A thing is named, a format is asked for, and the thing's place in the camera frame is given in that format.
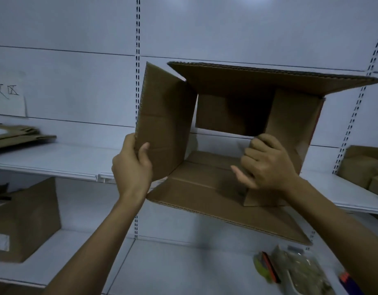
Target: open cardboard box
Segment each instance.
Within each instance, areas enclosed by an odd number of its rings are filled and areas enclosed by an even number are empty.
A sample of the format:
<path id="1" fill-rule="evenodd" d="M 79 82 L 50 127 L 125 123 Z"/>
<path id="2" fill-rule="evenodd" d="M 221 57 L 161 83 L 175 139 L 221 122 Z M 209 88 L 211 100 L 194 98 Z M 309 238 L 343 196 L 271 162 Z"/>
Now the open cardboard box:
<path id="1" fill-rule="evenodd" d="M 309 244 L 282 208 L 265 205 L 264 193 L 250 191 L 254 206 L 242 205 L 246 189 L 230 170 L 237 159 L 195 151 L 184 160 L 197 95 L 196 127 L 272 134 L 299 172 L 324 96 L 378 79 L 206 63 L 168 65 L 186 81 L 147 63 L 137 118 L 136 150 L 150 142 L 153 180 L 168 176 L 148 200 Z"/>

